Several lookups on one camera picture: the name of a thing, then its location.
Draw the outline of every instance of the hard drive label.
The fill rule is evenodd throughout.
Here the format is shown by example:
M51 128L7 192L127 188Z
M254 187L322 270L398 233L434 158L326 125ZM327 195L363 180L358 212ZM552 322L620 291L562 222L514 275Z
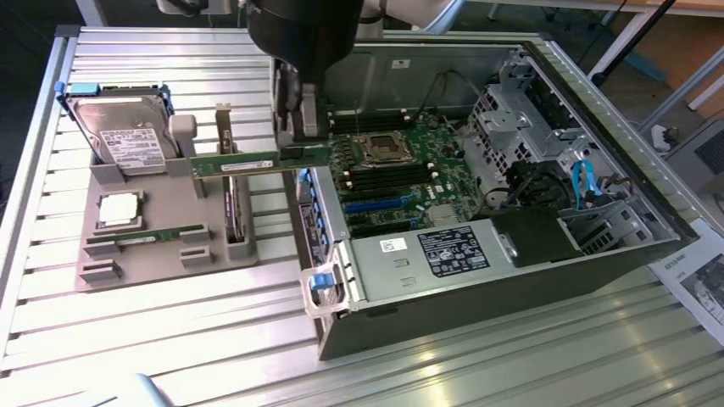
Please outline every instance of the hard drive label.
M154 129L100 131L103 141L122 169L163 165L163 151Z

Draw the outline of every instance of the white sticker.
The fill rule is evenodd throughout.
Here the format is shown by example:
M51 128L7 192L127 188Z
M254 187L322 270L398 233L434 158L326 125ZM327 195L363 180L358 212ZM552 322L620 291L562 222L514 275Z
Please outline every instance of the white sticker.
M255 169L259 169L259 168L272 168L272 167L274 167L274 162L271 160L254 161L251 163L223 164L222 165L222 172L242 171L242 170L255 170Z
M394 59L392 60L392 69L394 70L406 70L410 68L410 59Z
M150 236L150 237L138 237L135 239L119 240L116 244L119 246L131 246L132 244L154 243L155 241L156 241L156 237Z
M163 165L163 151L154 129L106 130L103 141L116 165L122 168L143 168Z
M383 247L383 253L396 252L398 250L407 249L406 238L399 237L396 239L380 240L380 246Z

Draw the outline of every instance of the metal table surface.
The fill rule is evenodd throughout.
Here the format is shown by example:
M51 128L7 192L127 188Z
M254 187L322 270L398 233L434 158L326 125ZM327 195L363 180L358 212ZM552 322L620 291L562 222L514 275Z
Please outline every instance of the metal table surface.
M178 113L198 116L200 151L215 149L214 106L232 103L248 150L274 147L268 65L239 30L56 39L0 233L2 406L75 405L130 372L175 405L724 404L722 347L648 269L584 297L319 362L278 175L251 180L260 265L75 293L91 153L52 82L164 80Z

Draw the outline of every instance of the warning label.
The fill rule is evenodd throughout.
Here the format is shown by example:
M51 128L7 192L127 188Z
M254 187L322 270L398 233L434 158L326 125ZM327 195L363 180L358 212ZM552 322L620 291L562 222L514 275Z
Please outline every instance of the warning label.
M422 250L436 277L452 276L490 267L471 226L418 235Z

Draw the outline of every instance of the black cylinder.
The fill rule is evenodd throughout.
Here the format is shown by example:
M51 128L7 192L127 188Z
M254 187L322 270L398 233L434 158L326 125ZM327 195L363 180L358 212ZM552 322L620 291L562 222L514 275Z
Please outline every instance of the black cylinder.
M303 83L319 83L355 45L363 0L250 0L250 35L291 64Z

